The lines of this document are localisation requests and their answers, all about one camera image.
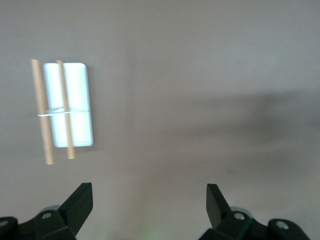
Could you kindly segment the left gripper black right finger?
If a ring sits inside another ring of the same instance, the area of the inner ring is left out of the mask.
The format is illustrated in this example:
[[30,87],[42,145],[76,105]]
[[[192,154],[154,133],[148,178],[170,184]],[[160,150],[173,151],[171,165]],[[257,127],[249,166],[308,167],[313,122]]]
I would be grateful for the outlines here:
[[217,184],[206,186],[206,212],[211,223],[201,240],[308,240],[294,222],[274,218],[263,225],[243,210],[233,210]]

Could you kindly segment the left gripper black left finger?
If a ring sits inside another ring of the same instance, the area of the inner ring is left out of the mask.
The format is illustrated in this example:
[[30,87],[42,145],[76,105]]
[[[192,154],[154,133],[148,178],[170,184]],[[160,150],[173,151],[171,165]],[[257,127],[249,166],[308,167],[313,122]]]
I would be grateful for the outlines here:
[[0,218],[2,240],[75,240],[93,209],[90,182],[79,187],[57,209],[46,209],[32,219],[18,223],[13,216]]

